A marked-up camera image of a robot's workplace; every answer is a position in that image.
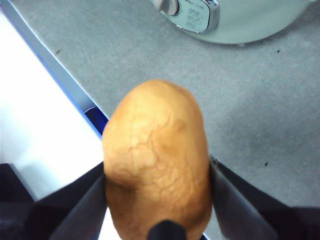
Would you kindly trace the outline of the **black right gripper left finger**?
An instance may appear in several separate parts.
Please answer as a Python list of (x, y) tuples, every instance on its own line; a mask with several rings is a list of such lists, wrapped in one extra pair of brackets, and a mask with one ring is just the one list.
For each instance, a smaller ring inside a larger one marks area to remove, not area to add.
[(106, 210), (102, 163), (37, 201), (12, 166), (0, 165), (2, 240), (96, 240)]

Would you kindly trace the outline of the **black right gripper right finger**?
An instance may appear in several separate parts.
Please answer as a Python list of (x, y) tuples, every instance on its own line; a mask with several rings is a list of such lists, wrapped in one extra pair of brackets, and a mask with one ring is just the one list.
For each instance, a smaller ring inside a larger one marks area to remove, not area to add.
[(210, 157), (212, 205), (226, 240), (318, 240), (320, 209), (289, 207)]

